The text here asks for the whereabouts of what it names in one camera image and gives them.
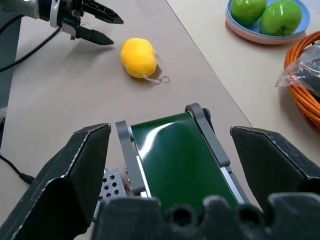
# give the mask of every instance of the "gray wall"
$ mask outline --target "gray wall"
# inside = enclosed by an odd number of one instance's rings
[[[14,12],[7,11],[0,3],[0,28],[16,16]],[[16,60],[20,23],[20,20],[16,21],[0,35],[0,69]],[[8,105],[13,71],[10,69],[0,73],[0,109]]]

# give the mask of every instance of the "black cable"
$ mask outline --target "black cable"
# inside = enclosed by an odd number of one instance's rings
[[[58,27],[46,40],[44,40],[42,43],[40,43],[38,46],[36,46],[31,52],[27,53],[23,57],[21,57],[19,60],[15,61],[14,63],[5,66],[3,68],[0,68],[0,73],[13,68],[14,66],[22,63],[23,61],[27,60],[30,58],[33,54],[35,54],[37,51],[39,51],[44,45],[46,45],[51,39],[53,39],[60,31],[62,30],[61,27]]]
[[[24,15],[18,15],[14,18],[12,18],[10,21],[8,21],[5,25],[3,25],[1,28],[0,28],[0,35],[11,25],[13,24],[15,21],[21,19],[22,17],[24,17]]]
[[[5,161],[7,164],[9,164],[9,166],[19,175],[19,177],[26,183],[26,184],[31,184],[33,182],[33,180],[35,179],[33,176],[24,174],[22,172],[20,172],[15,165],[13,165],[12,162],[10,162],[8,159],[6,159],[4,156],[2,156],[0,154],[0,159],[2,159],[3,161]]]

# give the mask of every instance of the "light blue bowl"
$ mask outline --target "light blue bowl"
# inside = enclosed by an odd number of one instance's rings
[[[267,5],[269,6],[270,4],[272,4],[276,1],[277,0],[268,0]],[[294,33],[286,36],[288,38],[296,37],[296,36],[302,34],[310,24],[310,12],[309,12],[307,6],[299,0],[293,0],[293,1],[296,2],[299,5],[299,7],[301,8],[302,20],[301,20],[299,27],[294,31]],[[240,29],[243,29],[244,31],[246,31],[248,33],[251,33],[253,35],[263,37],[263,38],[272,38],[272,39],[283,39],[284,38],[283,36],[271,36],[271,35],[262,34],[260,32],[260,20],[261,19],[259,19],[255,24],[253,24],[251,26],[241,26],[239,23],[236,22],[236,20],[231,15],[231,10],[230,10],[231,3],[232,3],[232,0],[229,0],[226,14],[227,14],[228,18]]]

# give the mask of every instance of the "apple stem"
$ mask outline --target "apple stem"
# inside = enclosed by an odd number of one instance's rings
[[[284,29],[284,28],[281,28],[281,32],[282,32],[283,37],[285,38],[285,37],[286,37],[286,36],[285,36],[285,29]]]

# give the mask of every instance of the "pink plate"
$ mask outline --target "pink plate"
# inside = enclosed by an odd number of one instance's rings
[[[297,42],[297,40],[301,38],[301,35],[304,34],[304,32],[302,32],[297,36],[286,37],[286,38],[261,37],[261,36],[256,36],[252,33],[246,32],[243,29],[236,26],[233,22],[230,21],[227,14],[225,14],[225,22],[231,28],[232,31],[234,31],[236,34],[243,37],[244,39],[247,39],[251,42],[255,42],[258,44],[264,44],[264,45],[281,45],[281,44],[287,44],[291,42]]]

